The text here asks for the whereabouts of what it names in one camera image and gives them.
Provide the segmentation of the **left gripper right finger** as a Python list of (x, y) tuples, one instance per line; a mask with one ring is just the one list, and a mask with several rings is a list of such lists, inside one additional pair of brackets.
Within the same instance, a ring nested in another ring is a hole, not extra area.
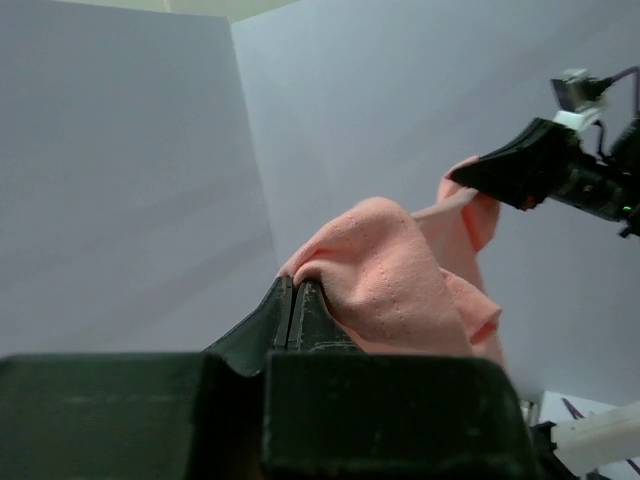
[(328, 311), (324, 291), (304, 281), (296, 292), (292, 314), (292, 350), (309, 353), (362, 353)]

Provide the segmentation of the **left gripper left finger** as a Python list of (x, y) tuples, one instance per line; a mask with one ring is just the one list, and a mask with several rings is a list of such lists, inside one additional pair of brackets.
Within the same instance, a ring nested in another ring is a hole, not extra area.
[(284, 347), (294, 304), (293, 280), (277, 277), (259, 305), (220, 339), (204, 349), (240, 376), (256, 376), (267, 354)]

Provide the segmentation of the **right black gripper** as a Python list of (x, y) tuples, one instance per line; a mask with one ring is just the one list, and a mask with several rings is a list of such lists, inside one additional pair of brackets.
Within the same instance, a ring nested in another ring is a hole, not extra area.
[(450, 173), (455, 183), (519, 210), (548, 196), (639, 233), (639, 119), (596, 157), (583, 154), (575, 132), (535, 118), (512, 141)]

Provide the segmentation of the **pink t shirt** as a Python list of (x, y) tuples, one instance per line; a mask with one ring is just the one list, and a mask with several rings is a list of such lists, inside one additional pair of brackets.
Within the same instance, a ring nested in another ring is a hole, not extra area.
[(367, 353), (477, 356), (498, 364), (500, 307), (477, 256), (493, 239), (498, 201), (445, 175), (436, 202), (411, 213), (363, 200), (322, 226), (279, 273), (314, 280), (332, 317)]

